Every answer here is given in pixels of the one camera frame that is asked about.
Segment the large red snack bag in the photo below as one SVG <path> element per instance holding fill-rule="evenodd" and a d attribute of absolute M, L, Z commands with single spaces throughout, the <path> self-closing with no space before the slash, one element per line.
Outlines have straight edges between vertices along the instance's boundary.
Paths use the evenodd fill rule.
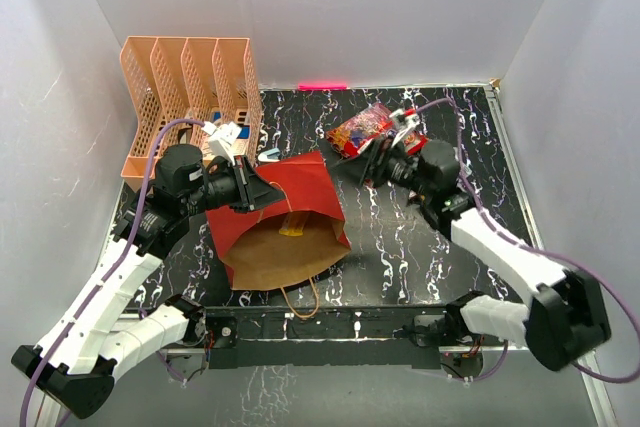
<path fill-rule="evenodd" d="M 390 137 L 393 141 L 396 132 L 389 119 L 390 111 L 381 103 L 375 103 L 352 118 L 348 119 L 338 127 L 330 130 L 326 139 L 331 147 L 343 158 L 349 159 L 359 155 L 364 146 L 379 136 Z M 412 155 L 429 141 L 423 134 L 415 131 L 404 139 L 405 151 Z"/>

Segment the red paper bag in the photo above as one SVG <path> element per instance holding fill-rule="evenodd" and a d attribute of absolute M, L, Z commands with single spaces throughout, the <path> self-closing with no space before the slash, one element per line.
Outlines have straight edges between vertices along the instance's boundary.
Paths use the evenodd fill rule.
<path fill-rule="evenodd" d="M 351 251 L 325 160 L 316 150 L 262 165 L 257 173 L 284 198 L 246 214 L 229 207 L 206 212 L 229 287 L 283 292 L 307 282 L 318 299 L 315 277 Z"/>

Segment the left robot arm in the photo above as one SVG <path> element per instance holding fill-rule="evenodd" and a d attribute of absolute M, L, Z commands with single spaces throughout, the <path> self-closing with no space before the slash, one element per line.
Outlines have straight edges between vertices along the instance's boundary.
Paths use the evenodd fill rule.
<path fill-rule="evenodd" d="M 40 389 L 79 419 L 93 415 L 116 382 L 147 357 L 171 344 L 198 346 L 207 336 L 204 308 L 180 294 L 132 326 L 112 330 L 138 288 L 189 232 L 191 217 L 221 207 L 252 213 L 284 198 L 244 156 L 205 165 L 193 145 L 167 148 L 65 316 L 36 344 L 18 347 L 12 365 L 29 378 L 30 390 Z"/>

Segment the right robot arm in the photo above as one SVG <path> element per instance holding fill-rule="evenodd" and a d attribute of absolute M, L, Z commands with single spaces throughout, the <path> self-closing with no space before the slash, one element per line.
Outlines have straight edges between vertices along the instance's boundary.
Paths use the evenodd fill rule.
<path fill-rule="evenodd" d="M 602 291 L 590 274 L 536 252 L 479 207 L 460 186 L 454 147 L 429 141 L 411 156 L 389 138 L 360 150 L 357 178 L 386 182 L 415 195 L 429 226 L 494 270 L 519 296 L 517 303 L 472 292 L 447 306 L 447 335 L 466 344 L 491 335 L 525 346 L 544 367 L 559 371 L 611 337 Z"/>

